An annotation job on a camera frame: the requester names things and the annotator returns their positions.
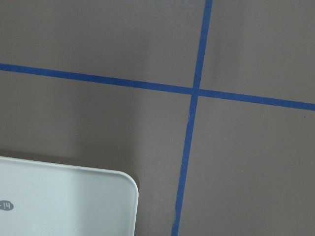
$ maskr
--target white container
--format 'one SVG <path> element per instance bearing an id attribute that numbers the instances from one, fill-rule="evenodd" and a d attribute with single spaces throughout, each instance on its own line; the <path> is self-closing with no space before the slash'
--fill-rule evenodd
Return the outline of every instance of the white container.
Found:
<path id="1" fill-rule="evenodd" d="M 123 172 L 0 157 L 0 235 L 133 236 L 137 204 Z"/>

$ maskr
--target gray tile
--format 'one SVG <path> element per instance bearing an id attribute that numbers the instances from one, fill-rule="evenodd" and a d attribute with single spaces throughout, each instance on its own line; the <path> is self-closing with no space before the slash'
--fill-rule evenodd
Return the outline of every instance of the gray tile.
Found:
<path id="1" fill-rule="evenodd" d="M 315 113 L 200 98 L 180 236 L 313 236 Z"/>
<path id="2" fill-rule="evenodd" d="M 2 71 L 0 111 L 0 155 L 125 171 L 135 235 L 170 235 L 188 95 Z"/>
<path id="3" fill-rule="evenodd" d="M 203 0 L 4 0 L 0 62 L 190 87 L 203 7 Z"/>
<path id="4" fill-rule="evenodd" d="M 315 103 L 315 1 L 214 1 L 203 89 Z"/>

